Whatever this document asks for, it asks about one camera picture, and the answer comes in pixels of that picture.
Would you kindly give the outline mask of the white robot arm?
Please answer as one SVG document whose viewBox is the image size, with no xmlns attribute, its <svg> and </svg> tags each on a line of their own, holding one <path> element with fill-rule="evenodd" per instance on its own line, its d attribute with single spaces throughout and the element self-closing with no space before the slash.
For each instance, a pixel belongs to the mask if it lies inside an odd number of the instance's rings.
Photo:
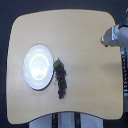
<svg viewBox="0 0 128 128">
<path fill-rule="evenodd" d="M 121 21 L 109 28 L 101 37 L 105 47 L 119 47 L 123 74 L 124 110 L 128 112 L 128 9 Z"/>
</svg>

